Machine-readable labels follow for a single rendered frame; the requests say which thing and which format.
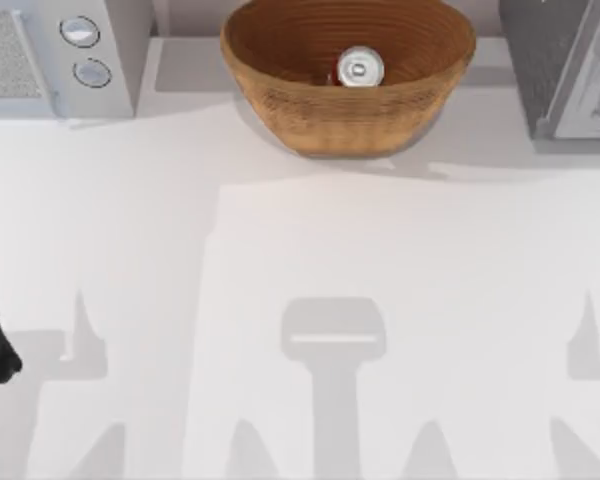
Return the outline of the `brown woven basket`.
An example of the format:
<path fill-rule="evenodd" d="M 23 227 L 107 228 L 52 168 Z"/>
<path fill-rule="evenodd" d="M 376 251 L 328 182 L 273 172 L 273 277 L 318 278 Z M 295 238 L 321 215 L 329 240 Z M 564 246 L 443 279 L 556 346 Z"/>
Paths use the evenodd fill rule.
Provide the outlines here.
<path fill-rule="evenodd" d="M 248 0 L 220 34 L 224 60 L 263 124 L 308 156 L 403 148 L 439 114 L 476 49 L 471 21 L 445 0 Z M 339 55 L 379 53 L 377 87 L 330 85 Z"/>

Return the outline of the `red and white can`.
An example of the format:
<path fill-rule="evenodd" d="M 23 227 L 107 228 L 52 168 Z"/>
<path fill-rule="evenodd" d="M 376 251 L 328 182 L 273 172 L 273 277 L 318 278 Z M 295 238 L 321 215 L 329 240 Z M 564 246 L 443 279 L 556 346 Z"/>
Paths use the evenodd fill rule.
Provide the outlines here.
<path fill-rule="evenodd" d="M 328 75 L 330 85 L 345 87 L 377 87 L 385 77 L 385 65 L 374 49 L 353 46 L 335 60 Z"/>

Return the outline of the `grey cabinet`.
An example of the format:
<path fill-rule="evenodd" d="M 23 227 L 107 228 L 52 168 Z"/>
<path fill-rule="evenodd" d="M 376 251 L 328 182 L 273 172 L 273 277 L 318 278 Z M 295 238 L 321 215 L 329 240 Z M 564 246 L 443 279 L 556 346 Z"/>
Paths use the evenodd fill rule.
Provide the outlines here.
<path fill-rule="evenodd" d="M 530 137 L 600 140 L 600 0 L 499 0 Z"/>

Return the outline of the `pale microwave oven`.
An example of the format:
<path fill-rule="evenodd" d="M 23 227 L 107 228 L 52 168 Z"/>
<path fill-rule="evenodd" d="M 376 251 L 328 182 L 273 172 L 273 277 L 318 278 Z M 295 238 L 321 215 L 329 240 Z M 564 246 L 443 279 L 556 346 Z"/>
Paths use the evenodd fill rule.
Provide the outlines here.
<path fill-rule="evenodd" d="M 91 48 L 60 35 L 60 22 L 77 16 L 100 29 Z M 153 24 L 152 0 L 0 0 L 0 119 L 133 117 Z M 74 78 L 73 65 L 88 58 L 111 70 L 106 87 Z"/>

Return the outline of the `large microwave knob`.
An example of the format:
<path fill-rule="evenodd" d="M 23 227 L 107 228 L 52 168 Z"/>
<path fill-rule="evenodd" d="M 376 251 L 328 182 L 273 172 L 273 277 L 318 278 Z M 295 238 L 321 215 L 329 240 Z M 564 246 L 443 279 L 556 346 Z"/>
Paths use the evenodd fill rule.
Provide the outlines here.
<path fill-rule="evenodd" d="M 91 48 L 100 40 L 98 25 L 88 17 L 63 19 L 59 24 L 61 37 L 76 48 Z"/>

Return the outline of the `small microwave knob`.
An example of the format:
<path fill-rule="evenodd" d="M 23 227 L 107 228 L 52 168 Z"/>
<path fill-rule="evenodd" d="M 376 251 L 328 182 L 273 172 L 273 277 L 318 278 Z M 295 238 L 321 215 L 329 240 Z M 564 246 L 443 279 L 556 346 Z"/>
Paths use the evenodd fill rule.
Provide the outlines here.
<path fill-rule="evenodd" d="M 73 65 L 74 78 L 83 86 L 92 89 L 106 87 L 112 80 L 109 67 L 100 60 L 88 58 Z"/>

